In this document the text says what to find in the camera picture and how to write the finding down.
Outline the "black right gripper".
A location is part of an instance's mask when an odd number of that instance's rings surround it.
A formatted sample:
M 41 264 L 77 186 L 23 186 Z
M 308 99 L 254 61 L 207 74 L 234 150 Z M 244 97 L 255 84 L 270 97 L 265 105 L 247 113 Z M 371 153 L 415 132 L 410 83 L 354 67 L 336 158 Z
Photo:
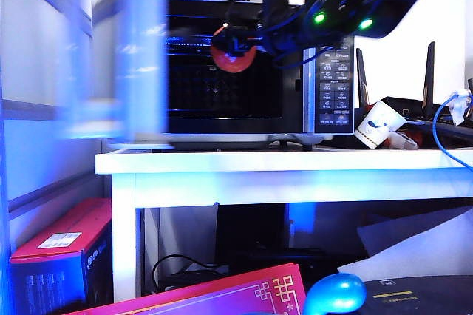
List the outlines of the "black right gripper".
M 258 47 L 272 56 L 279 56 L 328 45 L 342 36 L 343 8 L 344 5 L 336 0 L 318 0 L 295 7 L 283 0 L 266 0 L 259 29 L 227 21 L 222 25 L 221 33 L 215 35 L 215 47 L 229 55 L 244 55 Z

